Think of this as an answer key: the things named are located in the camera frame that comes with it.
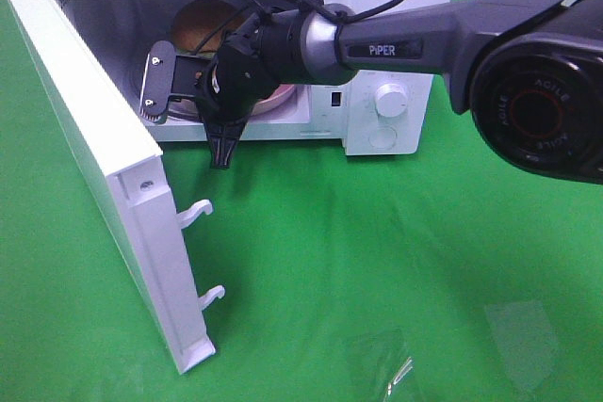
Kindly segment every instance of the metal bracket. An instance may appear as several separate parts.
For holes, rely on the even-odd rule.
[[[181,230],[184,230],[187,226],[195,221],[201,214],[210,215],[214,212],[214,206],[210,200],[201,200],[195,202],[186,211],[176,214],[176,220]]]
[[[226,294],[226,290],[224,286],[216,286],[212,287],[205,294],[199,297],[199,306],[201,307],[201,311],[207,308],[216,298],[222,298]]]

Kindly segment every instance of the open microwave door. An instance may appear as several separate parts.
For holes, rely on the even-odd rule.
[[[223,288],[198,297],[181,231],[211,203],[176,213],[160,148],[56,0],[9,2],[73,156],[184,373],[216,351],[202,309]]]

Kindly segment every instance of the microwave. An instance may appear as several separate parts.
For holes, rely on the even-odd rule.
[[[179,373],[216,352],[203,309],[225,290],[197,293],[182,229],[214,206],[200,200],[176,211],[157,142],[204,141],[204,126],[187,115],[147,121],[139,96],[149,49],[169,40],[174,18],[198,1],[9,0],[75,161]],[[388,0],[324,1],[359,12]],[[406,0],[390,12],[447,1]],[[431,85],[429,74],[360,71],[343,86],[287,87],[279,103],[251,117],[241,139],[337,139],[342,155],[414,153]]]

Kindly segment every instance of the green surface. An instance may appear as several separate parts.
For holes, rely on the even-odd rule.
[[[0,0],[0,399],[597,401],[601,186],[514,169],[436,79],[417,154],[162,145],[219,353],[178,376]]]

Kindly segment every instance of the screw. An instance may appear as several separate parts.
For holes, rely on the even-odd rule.
[[[145,181],[140,185],[140,190],[149,190],[153,186],[153,181]]]

